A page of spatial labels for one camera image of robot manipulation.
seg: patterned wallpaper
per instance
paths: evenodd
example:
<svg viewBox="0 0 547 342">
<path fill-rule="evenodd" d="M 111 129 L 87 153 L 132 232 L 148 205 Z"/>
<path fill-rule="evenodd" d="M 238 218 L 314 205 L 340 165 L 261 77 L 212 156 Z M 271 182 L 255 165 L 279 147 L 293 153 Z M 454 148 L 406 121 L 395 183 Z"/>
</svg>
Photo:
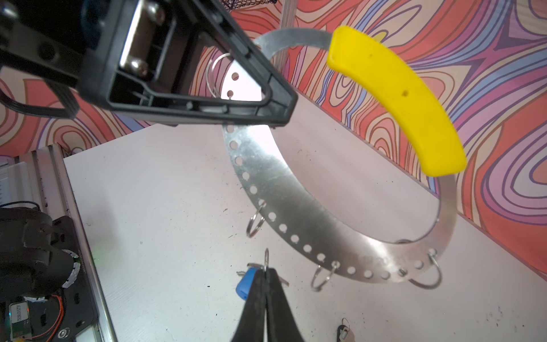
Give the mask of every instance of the patterned wallpaper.
<svg viewBox="0 0 547 342">
<path fill-rule="evenodd" d="M 232 12 L 251 38 L 279 25 L 283 0 Z M 547 273 L 547 1 L 299 0 L 295 26 L 349 25 L 393 49 L 426 82 L 458 130 L 469 165 L 458 175 L 458 209 Z M 207 49 L 192 87 L 203 80 Z M 391 115 L 364 89 L 326 65 L 315 48 L 289 50 L 284 76 L 335 120 L 370 142 L 432 191 Z M 220 82 L 229 65 L 223 60 Z M 13 71 L 0 86 L 19 101 L 56 106 L 42 82 Z M 78 120 L 0 113 L 0 155 L 58 142 L 78 151 L 147 126 L 81 102 Z"/>
</svg>

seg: yellow handle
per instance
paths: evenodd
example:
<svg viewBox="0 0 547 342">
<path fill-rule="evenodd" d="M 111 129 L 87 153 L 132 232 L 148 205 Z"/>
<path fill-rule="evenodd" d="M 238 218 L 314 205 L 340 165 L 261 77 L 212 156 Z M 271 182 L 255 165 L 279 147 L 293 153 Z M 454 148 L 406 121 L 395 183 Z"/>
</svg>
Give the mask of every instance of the yellow handle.
<svg viewBox="0 0 547 342">
<path fill-rule="evenodd" d="M 426 175 L 446 176 L 465 169 L 465 152 L 448 115 L 395 53 L 367 35 L 341 26 L 333 33 L 327 64 L 367 89 L 395 117 Z"/>
</svg>

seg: black plastic housing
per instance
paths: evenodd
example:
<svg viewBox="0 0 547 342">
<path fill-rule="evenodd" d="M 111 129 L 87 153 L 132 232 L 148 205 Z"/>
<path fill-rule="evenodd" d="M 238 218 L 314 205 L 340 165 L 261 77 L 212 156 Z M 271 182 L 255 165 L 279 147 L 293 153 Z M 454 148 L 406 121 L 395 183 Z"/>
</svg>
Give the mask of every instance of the black plastic housing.
<svg viewBox="0 0 547 342">
<path fill-rule="evenodd" d="M 139 78 L 119 67 L 138 0 L 112 1 L 97 48 L 84 55 L 76 87 L 83 99 L 119 114 L 165 124 L 283 126 L 289 122 L 296 92 L 218 0 L 158 2 L 166 20 L 154 36 L 161 48 L 151 48 L 148 55 L 153 76 Z M 184 95 L 203 47 L 211 45 L 229 52 L 253 77 L 262 88 L 262 101 Z"/>
</svg>

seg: black mesh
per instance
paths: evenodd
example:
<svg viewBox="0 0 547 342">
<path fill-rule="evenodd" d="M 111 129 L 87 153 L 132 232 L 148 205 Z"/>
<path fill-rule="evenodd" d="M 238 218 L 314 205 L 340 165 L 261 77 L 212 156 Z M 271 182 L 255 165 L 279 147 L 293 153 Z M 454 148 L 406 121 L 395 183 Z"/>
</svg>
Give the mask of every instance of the black mesh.
<svg viewBox="0 0 547 342">
<path fill-rule="evenodd" d="M 222 5 L 224 5 L 227 10 L 233 10 L 236 8 L 250 5 L 260 5 L 267 3 L 275 4 L 277 3 L 277 0 L 220 0 L 220 2 L 222 2 Z"/>
</svg>

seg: label sticker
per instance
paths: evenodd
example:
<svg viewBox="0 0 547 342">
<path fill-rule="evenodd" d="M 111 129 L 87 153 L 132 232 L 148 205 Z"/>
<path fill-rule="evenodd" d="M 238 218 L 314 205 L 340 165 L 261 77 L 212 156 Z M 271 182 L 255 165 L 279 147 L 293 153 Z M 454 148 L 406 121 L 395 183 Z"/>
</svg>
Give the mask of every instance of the label sticker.
<svg viewBox="0 0 547 342">
<path fill-rule="evenodd" d="M 27 302 L 15 303 L 9 306 L 9 316 L 11 323 L 15 324 L 28 319 Z"/>
</svg>

